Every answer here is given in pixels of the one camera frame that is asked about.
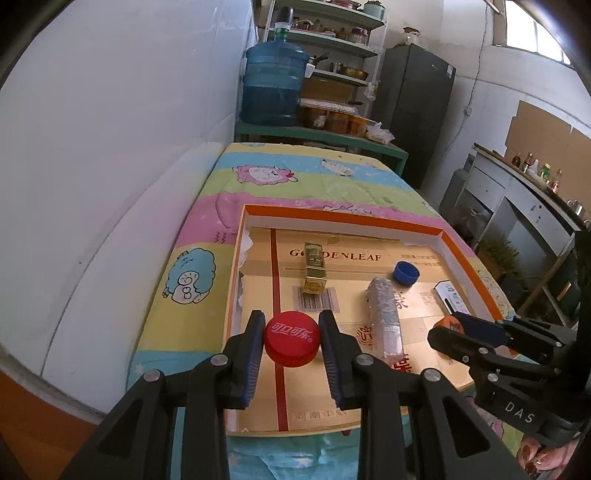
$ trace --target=silver bolt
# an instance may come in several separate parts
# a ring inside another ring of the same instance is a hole
[[[373,364],[374,362],[374,358],[371,355],[368,355],[367,353],[360,353],[357,358],[355,359],[355,361],[359,364],[359,365],[363,365],[364,367],[367,367],[368,365]]]
[[[439,382],[441,380],[441,372],[439,370],[435,370],[434,368],[427,368],[423,372],[423,375],[430,382]]]
[[[222,365],[226,365],[228,363],[228,357],[223,353],[219,353],[217,355],[214,355],[210,362],[212,363],[212,365],[215,365],[216,367],[221,367]]]
[[[146,382],[155,382],[160,378],[160,371],[159,370],[148,370],[144,373],[144,380]]]

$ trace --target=blue bottle cap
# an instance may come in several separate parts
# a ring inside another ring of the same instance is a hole
[[[412,263],[398,262],[396,267],[394,267],[394,273],[392,276],[397,282],[410,287],[416,283],[420,274],[418,268]]]

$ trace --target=black refrigerator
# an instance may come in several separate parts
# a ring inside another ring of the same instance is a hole
[[[396,137],[394,144],[408,152],[402,178],[415,189],[433,156],[455,77],[454,67],[417,45],[385,52],[371,118],[382,122]]]

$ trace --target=colorful tablecloth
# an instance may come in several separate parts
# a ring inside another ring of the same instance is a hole
[[[474,252],[449,224],[378,160],[321,148],[231,144],[195,201],[157,288],[128,385],[145,371],[192,369],[222,347],[226,295],[236,234],[245,204],[349,212],[444,228],[463,251],[507,317],[514,312]],[[481,411],[515,453],[521,434]],[[182,425],[180,411],[177,426]],[[179,477],[182,428],[173,448]],[[228,438],[232,479],[354,479],[359,432],[291,438]]]

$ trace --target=window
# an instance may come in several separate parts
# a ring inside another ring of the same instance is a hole
[[[495,18],[495,44],[539,53],[549,59],[570,65],[569,58],[554,37],[513,1],[506,0],[505,16]]]

